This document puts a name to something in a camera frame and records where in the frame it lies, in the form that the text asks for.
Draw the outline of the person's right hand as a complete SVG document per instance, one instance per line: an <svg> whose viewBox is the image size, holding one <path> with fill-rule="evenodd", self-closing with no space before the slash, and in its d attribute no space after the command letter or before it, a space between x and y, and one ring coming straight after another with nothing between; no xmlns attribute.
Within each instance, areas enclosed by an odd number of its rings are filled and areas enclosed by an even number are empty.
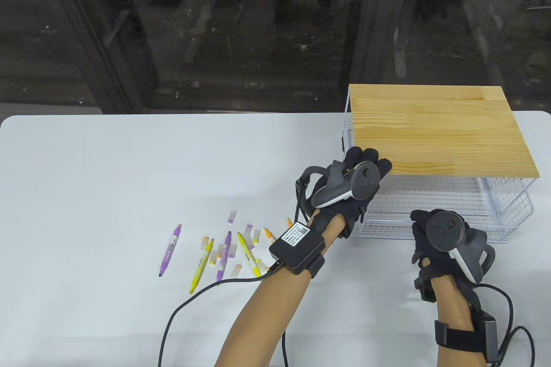
<svg viewBox="0 0 551 367"><path fill-rule="evenodd" d="M443 276L451 276L458 282L460 292L464 293L472 284L464 275L460 265L447 252L441 252L431 245L426 227L428 221L438 213L448 213L448 210L413 210L411 213L412 233L415 237L415 253L412 263L417 263L421 269L415 280L415 288L421 293L421 299L427 302L435 302L436 294L431 285L431 280Z"/></svg>

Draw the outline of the person's left hand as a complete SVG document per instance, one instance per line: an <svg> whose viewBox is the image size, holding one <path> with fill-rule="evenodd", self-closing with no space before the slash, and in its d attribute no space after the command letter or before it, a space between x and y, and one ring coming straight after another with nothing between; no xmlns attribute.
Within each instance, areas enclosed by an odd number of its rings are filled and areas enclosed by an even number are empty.
<svg viewBox="0 0 551 367"><path fill-rule="evenodd" d="M315 216L322 214L327 223L323 230L327 241L350 236L391 169L391 161L380 158L376 149L358 146L348 149L343 162L333 162L309 198Z"/></svg>

